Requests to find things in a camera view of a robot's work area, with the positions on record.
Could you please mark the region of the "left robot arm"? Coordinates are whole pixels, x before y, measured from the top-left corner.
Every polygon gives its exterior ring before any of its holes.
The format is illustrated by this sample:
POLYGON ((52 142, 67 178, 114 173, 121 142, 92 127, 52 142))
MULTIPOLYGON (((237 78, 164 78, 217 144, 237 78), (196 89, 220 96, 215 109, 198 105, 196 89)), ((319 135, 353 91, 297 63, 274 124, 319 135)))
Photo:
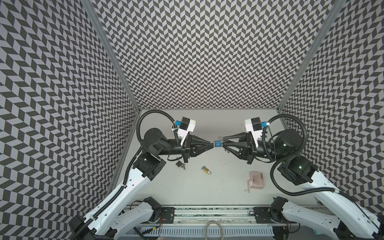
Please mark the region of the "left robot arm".
POLYGON ((134 196, 165 166, 162 155, 181 155, 185 162, 221 143, 208 142, 189 131, 182 142, 167 139, 157 128, 148 130, 140 141, 140 148, 129 163, 123 181, 93 210, 84 217, 75 216, 70 221, 71 240, 117 240, 125 232, 141 223, 161 222, 162 206, 152 197, 144 199, 127 212, 124 208, 134 196))

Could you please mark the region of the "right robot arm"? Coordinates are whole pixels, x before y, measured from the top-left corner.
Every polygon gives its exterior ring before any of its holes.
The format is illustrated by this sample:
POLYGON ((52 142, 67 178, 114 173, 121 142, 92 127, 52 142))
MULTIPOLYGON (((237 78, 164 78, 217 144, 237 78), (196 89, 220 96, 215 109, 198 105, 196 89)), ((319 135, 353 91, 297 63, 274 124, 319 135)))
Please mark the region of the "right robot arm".
POLYGON ((382 240, 382 216, 361 207, 308 159, 297 154, 282 159, 298 150, 302 142, 303 138, 294 130, 280 131, 269 141, 262 137, 262 131, 250 131, 224 137, 222 146, 249 163, 258 157, 270 158, 274 163, 270 178, 277 189, 291 197, 312 195, 332 212, 321 214, 286 198, 276 197, 268 210, 272 222, 297 223, 335 240, 382 240))

